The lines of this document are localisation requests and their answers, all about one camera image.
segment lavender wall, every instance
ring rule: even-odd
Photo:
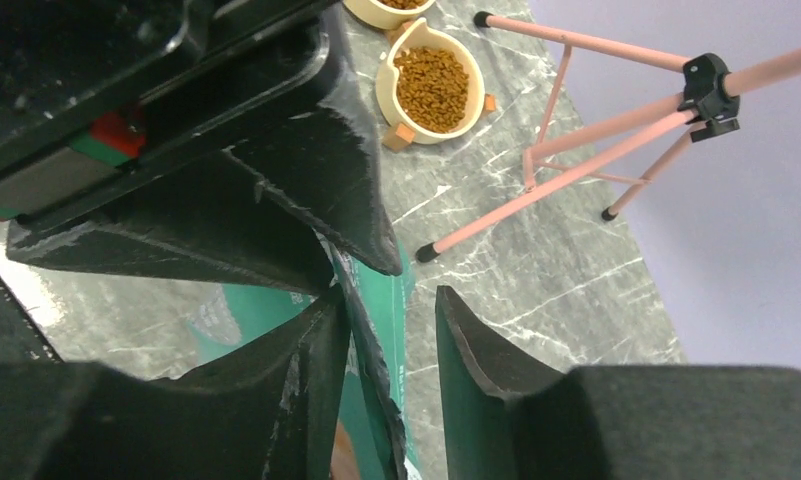
[[[801,47],[801,0],[530,3],[539,23],[712,51],[736,70]],[[566,78],[586,123],[682,86],[681,75],[584,51]],[[739,132],[695,145],[625,215],[692,362],[801,368],[801,78],[747,94],[739,120]],[[675,136],[608,171],[639,174]]]

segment black clamp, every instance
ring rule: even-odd
[[[731,97],[724,89],[724,77],[730,73],[727,64],[714,53],[693,58],[683,65],[686,87],[683,103],[677,111],[697,110],[689,123],[706,122],[706,128],[691,133],[692,142],[699,142],[739,129],[736,117],[741,97]]]

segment black plastic joint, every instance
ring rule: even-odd
[[[686,86],[683,89],[683,103],[677,110],[694,109],[697,117],[689,123],[706,123],[705,128],[692,132],[693,142],[739,129],[736,117],[741,107],[741,97],[731,97],[724,89],[724,77],[729,73],[727,64],[714,53],[703,54],[683,65]]]
[[[438,258],[439,255],[441,254],[435,251],[434,244],[428,243],[415,252],[415,259],[418,263],[429,263]]]
[[[488,17],[492,15],[494,14],[482,11],[477,12],[476,15],[474,15],[474,25],[476,25],[477,28],[488,28]]]
[[[609,213],[609,207],[607,207],[606,210],[600,212],[600,218],[602,218],[607,222],[611,222],[612,220],[618,218],[618,214],[616,213],[615,215],[612,215],[611,213]]]

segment red component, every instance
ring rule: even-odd
[[[141,111],[136,109],[132,115],[140,121],[140,113]],[[109,112],[94,120],[88,134],[130,158],[138,157],[141,147],[147,142],[144,133],[130,130],[126,118],[117,112]]]

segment pink tripod stand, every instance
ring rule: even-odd
[[[474,24],[478,28],[500,28],[561,43],[565,45],[565,51],[559,64],[553,90],[547,101],[547,108],[544,112],[541,130],[536,143],[524,150],[523,166],[526,193],[446,237],[424,245],[415,254],[415,257],[421,263],[434,260],[463,240],[476,235],[586,176],[631,185],[621,198],[603,211],[603,219],[611,221],[627,203],[632,201],[644,187],[651,183],[659,173],[665,170],[693,142],[737,130],[739,126],[735,116],[738,114],[739,96],[742,93],[801,75],[801,48],[739,72],[730,73],[724,62],[713,54],[688,59],[589,35],[498,17],[488,12],[478,12],[474,16]],[[568,68],[574,47],[674,72],[681,72],[686,80],[685,89],[682,93],[671,95],[641,108],[545,142],[544,136],[547,133],[547,127],[553,115],[553,107],[559,96],[562,80],[565,77],[565,71]],[[637,127],[644,127],[645,125],[647,127],[635,135],[577,166],[568,167],[544,160],[551,155],[618,135]],[[689,125],[686,132],[640,178],[627,178],[598,172],[604,166],[682,125]],[[536,166],[561,170],[562,173],[541,185],[536,185]]]

